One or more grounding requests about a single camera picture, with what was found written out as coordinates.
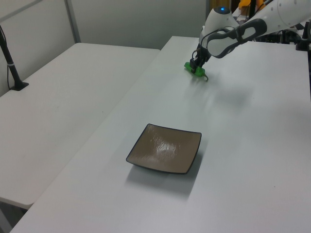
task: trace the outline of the table surface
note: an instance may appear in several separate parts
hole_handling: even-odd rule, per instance
[[[183,69],[197,43],[171,38],[12,233],[309,232],[307,54],[248,42],[205,82]],[[202,133],[188,174],[126,162],[148,123]]]
[[[28,209],[159,50],[76,44],[0,98],[0,201]]]

